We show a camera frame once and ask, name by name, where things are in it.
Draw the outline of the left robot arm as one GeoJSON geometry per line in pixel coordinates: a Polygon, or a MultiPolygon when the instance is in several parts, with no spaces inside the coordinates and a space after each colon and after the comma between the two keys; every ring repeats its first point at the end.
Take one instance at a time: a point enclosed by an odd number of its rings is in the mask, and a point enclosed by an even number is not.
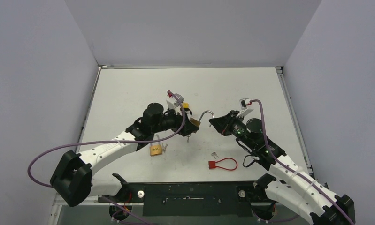
{"type": "Polygon", "coordinates": [[[165,111],[161,104],[150,103],[142,117],[110,143],[79,153],[71,150],[64,153],[50,184],[70,207],[77,206],[94,195],[108,195],[115,201],[122,202],[128,197],[128,188],[121,183],[101,184],[94,181],[93,177],[99,170],[126,154],[142,149],[159,132],[171,130],[185,137],[196,133],[198,129],[180,108],[165,111]]]}

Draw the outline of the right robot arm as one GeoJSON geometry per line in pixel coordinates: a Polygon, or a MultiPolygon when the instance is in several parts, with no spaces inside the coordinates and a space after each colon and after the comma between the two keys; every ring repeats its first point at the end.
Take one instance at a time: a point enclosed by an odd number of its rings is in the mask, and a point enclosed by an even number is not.
{"type": "Polygon", "coordinates": [[[355,224],[353,199],[324,187],[272,142],[267,136],[263,113],[261,118],[246,123],[239,115],[239,111],[232,110],[209,122],[219,134],[234,136],[267,171],[254,182],[256,199],[281,203],[311,225],[355,224]]]}

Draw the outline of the yellow black padlock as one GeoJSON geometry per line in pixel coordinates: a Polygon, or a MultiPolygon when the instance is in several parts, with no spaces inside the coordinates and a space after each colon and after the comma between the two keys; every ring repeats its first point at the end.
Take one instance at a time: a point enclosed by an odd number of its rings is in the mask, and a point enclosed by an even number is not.
{"type": "Polygon", "coordinates": [[[192,115],[192,111],[191,111],[190,105],[188,103],[182,103],[182,107],[183,107],[183,110],[186,113],[189,113],[190,115],[192,115]]]}

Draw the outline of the brass padlock short shackle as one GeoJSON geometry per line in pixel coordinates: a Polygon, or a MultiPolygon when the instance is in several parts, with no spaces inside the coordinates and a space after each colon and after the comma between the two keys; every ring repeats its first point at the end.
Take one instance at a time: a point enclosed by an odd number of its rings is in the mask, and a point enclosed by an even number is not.
{"type": "Polygon", "coordinates": [[[189,118],[189,122],[192,123],[194,126],[196,127],[200,127],[201,125],[201,120],[203,119],[204,115],[209,113],[212,118],[214,118],[214,113],[210,110],[205,110],[198,119],[195,119],[195,118],[189,118]]]}

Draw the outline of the keys beside long-shackle padlock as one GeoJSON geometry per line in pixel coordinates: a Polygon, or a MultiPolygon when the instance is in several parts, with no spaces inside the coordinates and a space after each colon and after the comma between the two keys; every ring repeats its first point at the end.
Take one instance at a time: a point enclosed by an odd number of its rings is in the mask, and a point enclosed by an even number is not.
{"type": "Polygon", "coordinates": [[[168,143],[162,143],[161,144],[161,149],[162,149],[163,153],[165,153],[167,151],[167,147],[168,147],[168,143]]]}

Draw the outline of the brass padlock long shackle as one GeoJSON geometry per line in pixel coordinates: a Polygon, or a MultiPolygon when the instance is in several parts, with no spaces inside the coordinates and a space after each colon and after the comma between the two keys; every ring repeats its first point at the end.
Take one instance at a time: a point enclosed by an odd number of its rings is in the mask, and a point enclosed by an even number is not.
{"type": "Polygon", "coordinates": [[[162,154],[162,145],[161,145],[159,135],[154,134],[153,140],[154,140],[154,142],[151,142],[150,146],[149,146],[149,152],[150,152],[151,157],[158,156],[158,155],[162,154]]]}

